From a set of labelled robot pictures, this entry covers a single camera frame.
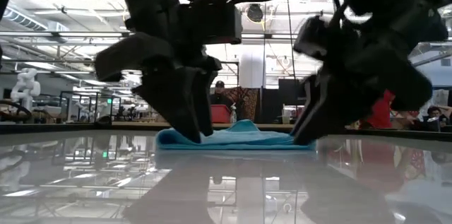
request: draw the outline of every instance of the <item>workshop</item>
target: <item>workshop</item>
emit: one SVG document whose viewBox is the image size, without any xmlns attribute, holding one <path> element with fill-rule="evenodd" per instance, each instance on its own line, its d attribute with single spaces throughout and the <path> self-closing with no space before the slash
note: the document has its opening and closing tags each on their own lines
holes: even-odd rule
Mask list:
<svg viewBox="0 0 452 224">
<path fill-rule="evenodd" d="M 452 0 L 0 11 L 5 223 L 452 223 Z"/>
</svg>

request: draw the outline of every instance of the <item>cap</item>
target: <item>cap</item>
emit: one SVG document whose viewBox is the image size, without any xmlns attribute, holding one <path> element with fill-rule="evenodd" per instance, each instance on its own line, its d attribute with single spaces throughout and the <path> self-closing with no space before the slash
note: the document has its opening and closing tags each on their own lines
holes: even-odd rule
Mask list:
<svg viewBox="0 0 452 224">
<path fill-rule="evenodd" d="M 225 82 L 217 81 L 217 83 L 215 83 L 215 87 L 216 88 L 224 88 L 225 87 Z"/>
</svg>

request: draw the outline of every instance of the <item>blue cloth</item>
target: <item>blue cloth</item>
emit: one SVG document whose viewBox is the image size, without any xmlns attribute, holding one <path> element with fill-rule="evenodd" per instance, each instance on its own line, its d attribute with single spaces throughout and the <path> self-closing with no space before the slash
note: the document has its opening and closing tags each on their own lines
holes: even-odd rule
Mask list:
<svg viewBox="0 0 452 224">
<path fill-rule="evenodd" d="M 260 131 L 249 120 L 238 121 L 228 129 L 201 134 L 194 143 L 174 129 L 164 129 L 156 136 L 157 147 L 166 150 L 309 150 L 312 146 L 296 146 L 291 135 Z"/>
</svg>

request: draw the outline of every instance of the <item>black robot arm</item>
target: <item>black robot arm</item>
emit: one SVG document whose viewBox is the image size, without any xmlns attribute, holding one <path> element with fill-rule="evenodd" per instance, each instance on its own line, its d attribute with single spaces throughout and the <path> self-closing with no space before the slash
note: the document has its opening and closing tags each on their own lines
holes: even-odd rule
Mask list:
<svg viewBox="0 0 452 224">
<path fill-rule="evenodd" d="M 209 88 L 221 69 L 204 45 L 241 42 L 241 15 L 235 4 L 269 0 L 125 0 L 126 25 L 134 35 L 100 52 L 95 61 L 101 81 L 118 81 L 121 71 L 139 69 L 142 85 L 133 89 L 177 131 L 194 142 L 212 134 Z M 448 37 L 437 9 L 451 0 L 334 0 L 331 21 L 310 18 L 294 49 L 323 62 L 304 81 L 305 111 L 295 124 L 295 143 L 306 144 L 370 114 L 386 89 L 396 110 L 417 110 L 432 85 L 408 60 L 422 41 Z M 371 14 L 363 24 L 350 22 Z"/>
<path fill-rule="evenodd" d="M 323 61 L 316 75 L 304 81 L 305 111 L 292 132 L 306 144 L 338 132 L 369 114 L 385 90 L 395 99 L 391 108 L 418 110 L 432 96 L 432 84 L 408 59 L 419 42 L 444 41 L 448 31 L 438 8 L 451 0 L 334 0 L 331 21 L 307 20 L 294 50 Z M 371 14 L 363 23 L 344 15 Z"/>
<path fill-rule="evenodd" d="M 195 142 L 213 133 L 210 85 L 222 68 L 205 53 L 207 44 L 240 44 L 242 17 L 235 4 L 270 0 L 125 0 L 134 35 L 100 52 L 100 81 L 119 81 L 121 71 L 139 69 L 133 89 L 177 131 Z"/>
</svg>

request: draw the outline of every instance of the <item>red box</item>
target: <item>red box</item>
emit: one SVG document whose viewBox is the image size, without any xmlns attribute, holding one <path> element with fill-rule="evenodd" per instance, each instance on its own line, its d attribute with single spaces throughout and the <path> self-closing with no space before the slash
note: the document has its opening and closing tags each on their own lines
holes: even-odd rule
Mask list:
<svg viewBox="0 0 452 224">
<path fill-rule="evenodd" d="M 212 123 L 230 123 L 231 110 L 226 105 L 211 105 Z"/>
</svg>

